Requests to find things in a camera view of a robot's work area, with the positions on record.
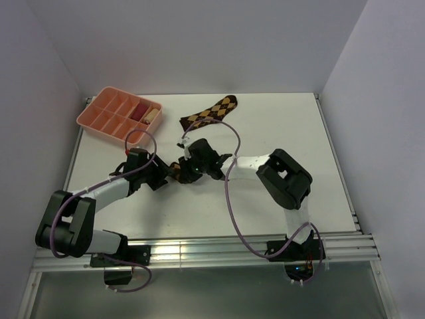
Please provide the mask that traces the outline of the brown argyle sock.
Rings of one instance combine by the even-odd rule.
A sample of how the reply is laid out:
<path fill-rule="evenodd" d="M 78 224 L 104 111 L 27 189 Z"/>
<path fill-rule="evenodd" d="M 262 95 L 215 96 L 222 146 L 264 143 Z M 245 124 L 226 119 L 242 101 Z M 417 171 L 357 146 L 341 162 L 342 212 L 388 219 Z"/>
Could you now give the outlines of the brown argyle sock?
<path fill-rule="evenodd" d="M 183 180 L 182 180 L 182 177 L 181 177 L 181 166 L 180 166 L 180 164 L 177 163 L 177 162 L 173 162 L 173 163 L 170 164 L 169 167 L 170 167 L 170 170 L 171 170 L 170 176 L 174 180 L 178 181 L 179 183 L 182 183 Z"/>
<path fill-rule="evenodd" d="M 217 120 L 222 121 L 237 106 L 237 97 L 235 95 L 227 95 L 202 112 L 180 118 L 179 123 L 184 132 L 197 130 L 204 126 L 215 124 Z"/>

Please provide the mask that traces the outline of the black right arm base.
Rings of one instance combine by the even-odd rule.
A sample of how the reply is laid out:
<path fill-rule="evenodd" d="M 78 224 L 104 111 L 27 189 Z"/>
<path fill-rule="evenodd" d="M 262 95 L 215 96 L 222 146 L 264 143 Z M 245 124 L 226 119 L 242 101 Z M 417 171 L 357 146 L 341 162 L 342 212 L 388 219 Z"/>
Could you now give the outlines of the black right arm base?
<path fill-rule="evenodd" d="M 313 233 L 303 244 L 291 242 L 288 248 L 270 262 L 294 263 L 286 265 L 285 272 L 295 281 L 308 280 L 314 275 L 314 261 L 323 261 L 326 257 L 322 242 L 313 238 Z"/>

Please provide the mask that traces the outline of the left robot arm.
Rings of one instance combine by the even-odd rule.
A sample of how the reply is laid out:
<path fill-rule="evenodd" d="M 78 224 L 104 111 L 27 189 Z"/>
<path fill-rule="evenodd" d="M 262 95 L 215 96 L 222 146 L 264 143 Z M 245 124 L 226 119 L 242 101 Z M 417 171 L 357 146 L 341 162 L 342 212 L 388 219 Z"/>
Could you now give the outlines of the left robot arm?
<path fill-rule="evenodd" d="M 113 265 L 129 259 L 128 238 L 112 231 L 94 229 L 95 215 L 110 204 L 134 194 L 146 184 L 157 190 L 167 183 L 170 167 L 147 150 L 132 148 L 127 160 L 108 178 L 75 192 L 55 191 L 46 206 L 35 235 L 38 247 L 58 258 L 104 253 Z"/>

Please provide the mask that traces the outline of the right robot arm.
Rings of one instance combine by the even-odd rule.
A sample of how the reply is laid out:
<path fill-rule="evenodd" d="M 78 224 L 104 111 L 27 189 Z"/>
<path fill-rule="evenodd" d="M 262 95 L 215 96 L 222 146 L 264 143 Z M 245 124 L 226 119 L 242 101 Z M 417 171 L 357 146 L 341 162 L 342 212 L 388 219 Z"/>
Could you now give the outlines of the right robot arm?
<path fill-rule="evenodd" d="M 175 177 L 179 183 L 193 183 L 204 175 L 223 181 L 226 201 L 230 205 L 229 181 L 261 182 L 272 199 L 284 209 L 287 236 L 293 238 L 287 244 L 289 255 L 302 259 L 308 254 L 311 248 L 308 239 L 313 227 L 304 201 L 310 194 L 313 179 L 287 152 L 276 149 L 262 156 L 220 155 L 204 138 L 194 142 L 182 139 L 177 146 L 184 150 Z"/>

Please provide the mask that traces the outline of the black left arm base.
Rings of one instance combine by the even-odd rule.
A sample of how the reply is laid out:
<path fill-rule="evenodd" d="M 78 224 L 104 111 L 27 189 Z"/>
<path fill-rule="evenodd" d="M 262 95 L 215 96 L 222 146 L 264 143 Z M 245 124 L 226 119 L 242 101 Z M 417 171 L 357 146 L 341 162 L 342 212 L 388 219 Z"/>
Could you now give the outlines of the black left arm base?
<path fill-rule="evenodd" d="M 135 279 L 136 268 L 147 270 L 148 279 L 143 286 L 151 280 L 151 271 L 148 269 L 150 256 L 151 245 L 130 245 L 112 255 L 93 254 L 90 267 L 104 270 L 104 283 L 108 288 L 131 290 L 127 286 Z"/>

